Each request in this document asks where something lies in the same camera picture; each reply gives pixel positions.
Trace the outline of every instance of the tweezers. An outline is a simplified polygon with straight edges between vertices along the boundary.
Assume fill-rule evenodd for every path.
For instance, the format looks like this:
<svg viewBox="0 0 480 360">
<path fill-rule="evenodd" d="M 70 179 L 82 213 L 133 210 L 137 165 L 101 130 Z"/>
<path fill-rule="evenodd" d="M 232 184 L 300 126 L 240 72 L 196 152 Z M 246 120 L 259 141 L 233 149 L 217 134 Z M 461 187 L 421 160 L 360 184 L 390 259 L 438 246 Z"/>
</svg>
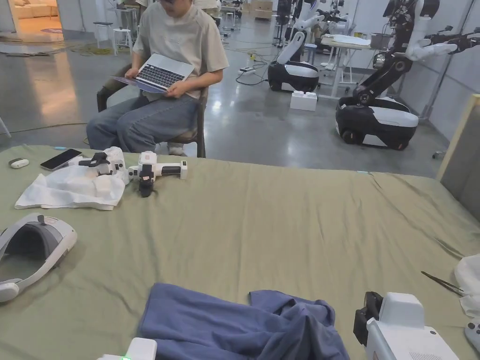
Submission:
<svg viewBox="0 0 480 360">
<path fill-rule="evenodd" d="M 455 286 L 453 284 L 450 284 L 449 282 L 446 282 L 445 280 L 442 280 L 442 279 L 439 279 L 437 277 L 434 277 L 433 275 L 430 275 L 430 274 L 427 274 L 426 272 L 422 271 L 421 272 L 422 274 L 424 274 L 425 276 L 428 276 L 430 279 L 432 279 L 433 281 L 439 283 L 440 285 L 442 285 L 445 289 L 447 290 L 450 290 L 451 292 L 454 292 L 456 293 L 457 295 L 459 296 L 465 296 L 465 293 L 464 291 L 459 288 L 458 286 Z"/>
</svg>

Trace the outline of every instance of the sofa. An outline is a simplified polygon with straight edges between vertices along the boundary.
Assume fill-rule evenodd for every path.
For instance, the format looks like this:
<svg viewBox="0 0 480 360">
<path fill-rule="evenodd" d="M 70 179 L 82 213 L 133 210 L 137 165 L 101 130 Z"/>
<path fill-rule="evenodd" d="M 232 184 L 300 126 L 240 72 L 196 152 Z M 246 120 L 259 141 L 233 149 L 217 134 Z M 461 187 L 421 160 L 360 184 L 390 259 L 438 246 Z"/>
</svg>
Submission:
<svg viewBox="0 0 480 360">
<path fill-rule="evenodd" d="M 19 19 L 58 16 L 58 8 L 54 0 L 15 0 L 15 14 Z"/>
</svg>

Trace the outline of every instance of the doorway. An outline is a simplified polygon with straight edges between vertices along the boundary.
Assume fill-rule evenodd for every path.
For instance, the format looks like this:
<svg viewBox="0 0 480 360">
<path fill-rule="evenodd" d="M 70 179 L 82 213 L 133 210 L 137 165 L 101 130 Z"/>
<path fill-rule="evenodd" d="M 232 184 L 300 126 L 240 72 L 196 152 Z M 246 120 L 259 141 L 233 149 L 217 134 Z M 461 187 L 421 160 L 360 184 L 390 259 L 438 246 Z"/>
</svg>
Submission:
<svg viewBox="0 0 480 360">
<path fill-rule="evenodd" d="M 14 0 L 17 33 L 63 40 L 57 0 Z"/>
</svg>

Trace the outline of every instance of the laptop keyboard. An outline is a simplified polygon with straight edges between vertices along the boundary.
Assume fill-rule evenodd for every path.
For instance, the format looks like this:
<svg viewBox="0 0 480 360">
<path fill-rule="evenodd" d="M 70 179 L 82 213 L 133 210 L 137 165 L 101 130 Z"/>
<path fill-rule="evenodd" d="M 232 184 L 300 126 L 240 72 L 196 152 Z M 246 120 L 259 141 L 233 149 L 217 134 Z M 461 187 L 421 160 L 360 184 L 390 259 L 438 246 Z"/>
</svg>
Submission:
<svg viewBox="0 0 480 360">
<path fill-rule="evenodd" d="M 175 74 L 174 72 L 161 69 L 151 64 L 145 65 L 142 71 L 139 72 L 137 78 L 151 81 L 157 85 L 169 88 L 177 81 L 183 80 L 184 76 Z"/>
</svg>

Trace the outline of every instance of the white box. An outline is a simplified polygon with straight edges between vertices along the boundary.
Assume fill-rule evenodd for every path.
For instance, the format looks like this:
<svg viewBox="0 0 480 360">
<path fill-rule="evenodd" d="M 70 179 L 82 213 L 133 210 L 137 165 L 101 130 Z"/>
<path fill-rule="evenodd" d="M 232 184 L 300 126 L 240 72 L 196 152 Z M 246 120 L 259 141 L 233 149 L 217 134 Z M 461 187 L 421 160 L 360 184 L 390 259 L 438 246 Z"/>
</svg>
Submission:
<svg viewBox="0 0 480 360">
<path fill-rule="evenodd" d="M 294 91 L 290 100 L 290 109 L 315 111 L 317 108 L 317 94 Z"/>
</svg>

